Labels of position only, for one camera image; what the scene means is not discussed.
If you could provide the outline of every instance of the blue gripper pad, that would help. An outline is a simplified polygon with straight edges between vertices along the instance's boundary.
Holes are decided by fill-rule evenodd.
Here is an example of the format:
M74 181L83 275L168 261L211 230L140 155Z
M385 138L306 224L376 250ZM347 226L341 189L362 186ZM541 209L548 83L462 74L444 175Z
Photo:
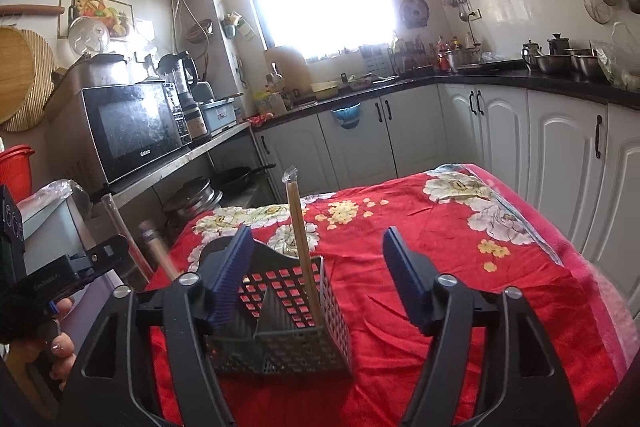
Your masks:
M386 230L382 251L409 322L424 331L434 319L431 292L440 273L426 255L407 248L396 227Z
M205 286L205 309L207 322L213 327L231 322L238 287L249 269L254 252L254 236L244 225L225 250L207 255L198 274Z

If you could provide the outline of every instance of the black mesh basket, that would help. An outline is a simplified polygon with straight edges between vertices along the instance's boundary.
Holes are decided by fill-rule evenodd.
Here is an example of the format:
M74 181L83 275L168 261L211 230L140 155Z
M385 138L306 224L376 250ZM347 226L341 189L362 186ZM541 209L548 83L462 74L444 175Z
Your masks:
M230 238L202 252L215 255ZM324 259L312 257L322 323L315 324L296 259L255 241L249 273L238 288L233 321L207 338L217 373L351 372L349 330L335 300Z

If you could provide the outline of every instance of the microwave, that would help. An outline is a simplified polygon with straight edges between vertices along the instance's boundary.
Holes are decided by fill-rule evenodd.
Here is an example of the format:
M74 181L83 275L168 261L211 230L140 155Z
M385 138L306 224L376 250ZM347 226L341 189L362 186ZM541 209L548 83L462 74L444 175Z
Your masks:
M175 86L166 82L81 89L45 136L52 173L92 199L191 142Z

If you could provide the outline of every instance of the cabinet door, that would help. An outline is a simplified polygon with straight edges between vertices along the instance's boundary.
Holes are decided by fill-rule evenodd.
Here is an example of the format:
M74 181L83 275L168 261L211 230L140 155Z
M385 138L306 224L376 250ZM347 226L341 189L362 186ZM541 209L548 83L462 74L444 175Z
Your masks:
M399 177L446 162L438 86L415 87L382 96L381 100Z
M596 158L596 124L599 135ZM607 107L529 91L527 201L582 251L596 207L607 139Z
M609 105L607 153L593 224L582 250L640 311L640 114Z
M529 181L527 90L497 86L475 88L484 168L526 198Z
M271 174L281 201L287 200L282 175L292 165L298 168L301 196L338 189L317 115L260 131L257 140L263 158L276 164Z
M474 163L482 167L482 135L475 91L463 84L440 84L438 91L449 150L446 163Z
M396 178L396 166L379 98L360 102L360 119L346 129L331 111L318 115L338 187L375 185Z

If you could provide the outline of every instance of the red basket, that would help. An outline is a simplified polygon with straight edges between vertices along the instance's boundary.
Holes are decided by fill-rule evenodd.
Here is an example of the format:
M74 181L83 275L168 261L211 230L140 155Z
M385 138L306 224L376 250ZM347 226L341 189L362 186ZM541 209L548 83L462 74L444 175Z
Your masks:
M0 185L9 188L15 203L31 196L31 164L35 151L28 145L16 145L0 152Z

